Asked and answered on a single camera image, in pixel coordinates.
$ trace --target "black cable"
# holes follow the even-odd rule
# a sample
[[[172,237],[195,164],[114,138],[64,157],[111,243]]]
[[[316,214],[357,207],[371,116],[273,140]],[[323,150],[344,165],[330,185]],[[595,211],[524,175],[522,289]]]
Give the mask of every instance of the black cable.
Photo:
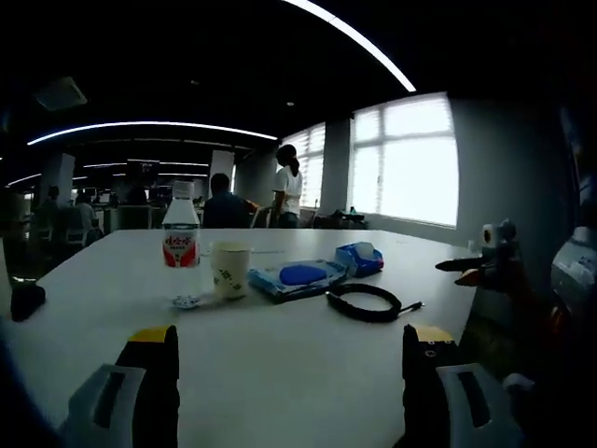
[[[351,305],[347,301],[344,301],[340,298],[341,295],[351,292],[361,292],[364,294],[371,294],[373,296],[381,297],[390,303],[392,307],[389,310],[383,311],[364,310],[363,308],[357,308],[356,306]],[[369,323],[393,322],[398,319],[400,313],[409,310],[418,310],[424,306],[422,302],[418,301],[412,305],[402,308],[402,303],[398,297],[396,297],[390,291],[380,287],[373,287],[372,285],[364,285],[361,283],[349,283],[332,287],[326,292],[326,296],[327,303],[340,314],[350,317],[351,319],[361,320],[363,322]]]

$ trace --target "black ceiling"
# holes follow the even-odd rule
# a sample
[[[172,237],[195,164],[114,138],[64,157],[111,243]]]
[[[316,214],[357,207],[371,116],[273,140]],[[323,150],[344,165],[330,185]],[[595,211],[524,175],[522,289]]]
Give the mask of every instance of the black ceiling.
[[[414,84],[415,94],[449,91],[548,101],[566,101],[576,91],[590,94],[582,87],[592,85],[592,67],[586,64],[592,53],[582,39],[590,27],[577,23],[582,14],[570,8],[545,2],[524,7],[513,2],[314,3],[377,45]],[[28,163],[51,150],[68,150],[92,163],[133,153],[156,158],[164,151],[178,160],[198,161],[212,149],[172,142],[109,145],[102,151],[84,145],[98,139],[189,139],[256,150],[275,145],[234,133],[148,126],[25,145],[74,126],[170,120],[284,137],[408,94],[346,35],[281,0],[125,9],[92,9],[85,16],[54,11],[61,19],[29,13],[25,26],[19,20],[12,24],[0,56],[4,178],[26,175],[32,169]],[[75,80],[89,102],[48,112],[33,93],[64,76]],[[236,152],[242,156],[246,149]]]

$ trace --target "paper cup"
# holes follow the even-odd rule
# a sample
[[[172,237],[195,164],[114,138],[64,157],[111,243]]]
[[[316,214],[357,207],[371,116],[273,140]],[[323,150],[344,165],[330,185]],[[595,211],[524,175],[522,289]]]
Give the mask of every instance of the paper cup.
[[[210,258],[216,296],[220,299],[246,296],[251,247],[245,243],[229,241],[212,243]]]

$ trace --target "air vent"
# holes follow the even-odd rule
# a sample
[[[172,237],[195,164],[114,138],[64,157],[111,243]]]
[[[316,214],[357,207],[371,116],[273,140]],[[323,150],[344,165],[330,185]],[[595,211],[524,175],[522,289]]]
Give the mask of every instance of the air vent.
[[[46,87],[36,92],[34,97],[50,112],[87,103],[87,98],[71,77],[61,77],[50,82]]]

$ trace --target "window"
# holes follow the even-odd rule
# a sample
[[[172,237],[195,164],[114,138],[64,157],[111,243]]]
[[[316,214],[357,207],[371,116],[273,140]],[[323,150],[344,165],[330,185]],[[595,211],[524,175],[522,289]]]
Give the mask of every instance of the window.
[[[458,151],[445,95],[354,114],[349,198],[358,212],[456,226]]]
[[[324,123],[296,133],[284,139],[283,145],[297,149],[297,159],[302,172],[301,207],[317,207],[321,199],[321,182],[324,177],[324,145],[326,125]]]

